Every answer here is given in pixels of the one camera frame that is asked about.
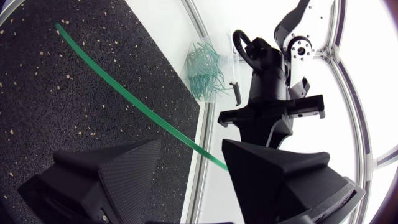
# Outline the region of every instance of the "speckled surface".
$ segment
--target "speckled surface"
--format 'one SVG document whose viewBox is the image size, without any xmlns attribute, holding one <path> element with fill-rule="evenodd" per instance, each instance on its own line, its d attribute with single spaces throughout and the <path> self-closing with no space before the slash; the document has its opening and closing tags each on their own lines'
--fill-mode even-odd
<svg viewBox="0 0 398 224">
<path fill-rule="evenodd" d="M 54 27 L 193 139 L 199 106 L 132 10 L 124 1 L 30 0 L 0 27 L 0 201 L 17 223 L 38 223 L 17 188 L 48 168 L 54 151 L 153 138 L 162 150 L 142 217 L 179 222 L 192 150 L 102 81 Z"/>
</svg>

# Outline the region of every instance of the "zip tie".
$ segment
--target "zip tie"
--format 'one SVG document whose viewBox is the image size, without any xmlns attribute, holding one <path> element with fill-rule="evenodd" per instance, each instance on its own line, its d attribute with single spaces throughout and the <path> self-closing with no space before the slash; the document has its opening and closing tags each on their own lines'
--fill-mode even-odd
<svg viewBox="0 0 398 224">
<path fill-rule="evenodd" d="M 122 85 L 120 85 L 115 79 L 113 79 L 109 74 L 107 74 L 100 66 L 98 66 L 93 59 L 91 59 L 76 43 L 73 39 L 67 34 L 67 32 L 62 28 L 62 26 L 58 23 L 55 24 L 55 28 L 60 32 L 61 36 L 65 39 L 68 45 L 75 51 L 77 55 L 81 59 L 83 59 L 86 64 L 94 70 L 101 78 L 103 78 L 112 88 L 114 88 L 120 95 L 122 95 L 128 102 L 132 103 L 136 108 L 138 108 L 141 112 L 143 112 L 149 119 L 155 122 L 157 125 L 165 129 L 171 135 L 176 137 L 181 142 L 185 143 L 187 146 L 191 147 L 193 150 L 209 159 L 214 164 L 218 165 L 225 171 L 228 171 L 228 168 L 225 164 L 219 161 L 217 158 L 212 156 L 209 152 L 206 152 L 200 146 L 195 144 L 191 139 L 182 134 L 179 130 L 175 129 L 175 127 L 171 126 L 168 122 L 163 120 L 159 115 L 155 114 L 151 111 L 145 104 L 139 101 L 135 96 L 129 93 Z"/>
</svg>

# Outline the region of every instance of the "robotic arm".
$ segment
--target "robotic arm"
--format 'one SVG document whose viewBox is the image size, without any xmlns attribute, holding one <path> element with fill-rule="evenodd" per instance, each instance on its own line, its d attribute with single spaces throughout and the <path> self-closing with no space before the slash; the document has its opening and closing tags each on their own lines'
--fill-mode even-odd
<svg viewBox="0 0 398 224">
<path fill-rule="evenodd" d="M 331 3 L 301 0 L 275 29 L 280 49 L 261 38 L 250 41 L 241 30 L 233 34 L 236 50 L 253 69 L 249 101 L 221 112 L 218 122 L 240 130 L 241 142 L 224 139 L 222 148 L 246 223 L 339 223 L 364 195 L 328 167 L 328 153 L 278 150 L 293 134 L 294 118 L 325 117 L 322 95 L 306 97 L 310 85 L 294 72 L 319 45 L 317 28 L 306 24 L 322 19 Z"/>
</svg>

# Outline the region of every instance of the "metal frame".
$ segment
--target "metal frame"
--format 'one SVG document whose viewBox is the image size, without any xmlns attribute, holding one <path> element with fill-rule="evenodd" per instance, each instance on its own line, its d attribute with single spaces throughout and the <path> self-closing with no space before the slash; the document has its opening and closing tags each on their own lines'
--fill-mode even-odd
<svg viewBox="0 0 398 224">
<path fill-rule="evenodd" d="M 0 8 L 0 26 L 6 19 L 11 15 L 14 10 L 24 2 L 25 0 L 13 0 L 4 10 L 2 11 Z"/>
<path fill-rule="evenodd" d="M 207 37 L 208 33 L 206 27 L 201 19 L 198 9 L 193 0 L 181 0 L 188 15 L 196 28 L 200 38 Z M 211 133 L 214 122 L 215 105 L 214 103 L 205 104 L 205 114 L 203 116 L 203 124 L 200 136 L 200 146 L 209 151 L 211 146 Z M 201 201 L 203 197 L 203 190 L 205 187 L 206 173 L 207 173 L 208 159 L 198 155 L 195 166 L 195 175 L 193 178 L 192 193 L 190 196 L 188 214 L 186 220 L 181 220 L 183 223 L 197 223 L 200 214 Z"/>
</svg>

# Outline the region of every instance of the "green wire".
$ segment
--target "green wire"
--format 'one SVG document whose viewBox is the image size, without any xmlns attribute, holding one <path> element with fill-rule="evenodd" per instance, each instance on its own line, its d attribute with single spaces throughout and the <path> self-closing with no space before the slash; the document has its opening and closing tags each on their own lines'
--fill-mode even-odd
<svg viewBox="0 0 398 224">
<path fill-rule="evenodd" d="M 218 67 L 220 56 L 213 46 L 209 43 L 197 44 L 199 47 L 194 44 L 187 55 L 187 76 L 193 97 L 208 101 L 214 93 L 225 93 L 224 74 Z"/>
<path fill-rule="evenodd" d="M 153 111 L 151 111 L 147 106 L 145 106 L 145 104 L 143 104 L 141 101 L 139 101 L 135 96 L 133 96 L 125 88 L 123 88 L 123 86 L 120 85 L 115 79 L 113 79 L 110 75 L 108 75 L 86 53 L 84 53 L 84 51 L 75 43 L 75 41 L 73 41 L 73 39 L 67 34 L 67 32 L 62 28 L 62 26 L 60 24 L 56 23 L 55 28 L 57 28 L 57 30 L 60 32 L 61 36 L 65 39 L 65 41 L 69 44 L 69 46 L 75 51 L 75 53 L 77 55 L 79 55 L 80 58 L 83 59 L 83 61 L 85 61 L 86 64 L 91 69 L 93 69 L 101 78 L 103 78 L 109 85 L 111 85 L 111 87 L 113 87 L 118 93 L 120 93 L 120 95 L 122 95 L 126 100 L 128 100 L 128 102 L 132 103 L 137 109 L 139 109 L 141 112 L 143 112 L 148 118 L 153 120 L 153 122 L 155 122 L 160 127 L 165 129 L 167 132 L 169 132 L 171 135 L 176 137 L 178 140 L 185 143 L 186 145 L 191 147 L 193 150 L 195 150 L 202 156 L 209 159 L 211 162 L 214 162 L 214 164 L 218 165 L 222 169 L 228 171 L 228 168 L 225 164 L 223 164 L 217 158 L 212 156 L 210 153 L 206 152 L 200 146 L 195 144 L 191 139 L 186 137 L 180 131 L 178 131 L 173 126 L 171 126 L 168 122 L 163 120 L 160 116 L 158 116 Z"/>
</svg>

